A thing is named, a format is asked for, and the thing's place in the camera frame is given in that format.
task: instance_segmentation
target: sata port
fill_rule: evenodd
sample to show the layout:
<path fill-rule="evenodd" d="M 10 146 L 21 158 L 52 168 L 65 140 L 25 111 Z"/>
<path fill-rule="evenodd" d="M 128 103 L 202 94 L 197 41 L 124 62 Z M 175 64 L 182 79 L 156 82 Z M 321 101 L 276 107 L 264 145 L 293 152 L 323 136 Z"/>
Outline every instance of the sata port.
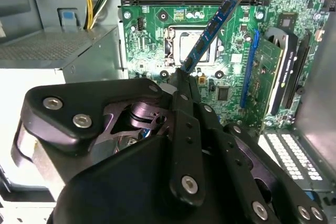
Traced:
<path fill-rule="evenodd" d="M 138 21 L 138 31 L 142 31 L 142 29 L 143 29 L 143 17 L 138 17 L 137 21 Z"/>

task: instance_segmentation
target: yellow wire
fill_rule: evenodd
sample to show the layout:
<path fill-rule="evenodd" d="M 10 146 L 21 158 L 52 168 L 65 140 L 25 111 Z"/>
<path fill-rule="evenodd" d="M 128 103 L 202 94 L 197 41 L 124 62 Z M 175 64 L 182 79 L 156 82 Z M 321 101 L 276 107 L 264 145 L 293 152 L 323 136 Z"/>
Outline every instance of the yellow wire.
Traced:
<path fill-rule="evenodd" d="M 88 7 L 88 25 L 85 29 L 89 29 L 93 23 L 93 6 L 92 0 L 86 0 Z"/>

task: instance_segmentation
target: ventilation grille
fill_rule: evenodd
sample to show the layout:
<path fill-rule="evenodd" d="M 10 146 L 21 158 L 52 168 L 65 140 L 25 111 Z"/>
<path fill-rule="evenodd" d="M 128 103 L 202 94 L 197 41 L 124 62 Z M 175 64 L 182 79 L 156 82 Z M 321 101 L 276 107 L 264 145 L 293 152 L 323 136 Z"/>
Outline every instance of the ventilation grille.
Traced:
<path fill-rule="evenodd" d="M 87 43 L 92 45 L 92 40 L 85 31 L 43 31 L 12 44 L 0 46 L 0 60 L 62 60 Z"/>

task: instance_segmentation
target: blue pcie slot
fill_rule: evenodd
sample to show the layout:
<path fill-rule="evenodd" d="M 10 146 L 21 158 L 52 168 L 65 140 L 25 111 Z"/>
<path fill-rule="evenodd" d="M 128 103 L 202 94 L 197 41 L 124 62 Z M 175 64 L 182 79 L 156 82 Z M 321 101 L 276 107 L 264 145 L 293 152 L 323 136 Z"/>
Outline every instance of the blue pcie slot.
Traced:
<path fill-rule="evenodd" d="M 240 97 L 240 107 L 241 108 L 245 108 L 245 105 L 246 105 L 247 92 L 248 92 L 248 86 L 250 84 L 250 79 L 251 79 L 251 71 L 252 71 L 252 66 L 253 66 L 254 54 L 256 53 L 256 50 L 258 48 L 259 36 L 260 36 L 259 31 L 254 29 L 254 38 L 250 46 L 250 52 L 248 54 L 245 78 L 244 78 L 244 83 L 243 83 L 243 90 L 241 93 L 242 95 Z"/>
<path fill-rule="evenodd" d="M 198 41 L 182 63 L 181 70 L 191 73 L 203 54 L 216 37 L 220 28 L 229 20 L 231 14 L 242 0 L 224 0 L 211 21 L 200 35 Z"/>

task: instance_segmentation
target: metal screw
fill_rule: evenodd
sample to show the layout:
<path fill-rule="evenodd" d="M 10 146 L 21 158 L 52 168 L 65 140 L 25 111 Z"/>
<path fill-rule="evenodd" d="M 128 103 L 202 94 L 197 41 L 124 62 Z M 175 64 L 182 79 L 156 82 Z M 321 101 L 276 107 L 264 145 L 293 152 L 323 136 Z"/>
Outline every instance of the metal screw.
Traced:
<path fill-rule="evenodd" d="M 233 129 L 234 129 L 237 133 L 241 133 L 241 132 L 242 132 L 238 126 L 233 126 Z"/>
<path fill-rule="evenodd" d="M 185 95 L 181 94 L 181 97 L 184 99 L 184 100 L 188 100 L 188 97 L 186 97 Z"/>
<path fill-rule="evenodd" d="M 78 114 L 72 119 L 75 126 L 86 129 L 92 125 L 92 120 L 88 115 Z"/>
<path fill-rule="evenodd" d="M 198 191 L 197 182 L 190 176 L 183 176 L 182 186 L 189 194 L 195 194 Z"/>
<path fill-rule="evenodd" d="M 257 12 L 257 14 L 256 14 L 256 19 L 261 20 L 261 19 L 263 19 L 263 18 L 264 18 L 264 13 L 262 13 L 262 12 Z"/>
<path fill-rule="evenodd" d="M 314 216 L 318 219 L 318 220 L 323 220 L 323 216 L 320 213 L 319 210 L 317 210 L 315 207 L 311 208 L 311 211 L 313 212 Z"/>
<path fill-rule="evenodd" d="M 268 219 L 267 211 L 260 202 L 254 201 L 252 203 L 252 207 L 253 207 L 253 211 L 256 213 L 257 216 L 259 216 L 260 219 L 262 220 Z"/>
<path fill-rule="evenodd" d="M 310 220 L 310 215 L 304 207 L 298 206 L 299 213 L 304 217 L 306 220 Z"/>
<path fill-rule="evenodd" d="M 124 18 L 129 19 L 131 18 L 131 14 L 129 12 L 124 13 Z"/>
<path fill-rule="evenodd" d="M 43 106 L 50 110 L 59 110 L 63 107 L 63 103 L 58 98 L 48 97 L 43 100 Z"/>
<path fill-rule="evenodd" d="M 157 90 L 158 90 L 158 89 L 156 88 L 156 86 L 153 86 L 153 85 L 150 85 L 149 88 L 150 88 L 151 90 L 153 90 L 154 92 L 157 92 Z"/>
<path fill-rule="evenodd" d="M 212 109 L 208 105 L 204 105 L 204 108 L 205 108 L 205 110 L 207 112 L 211 112 L 212 111 Z"/>

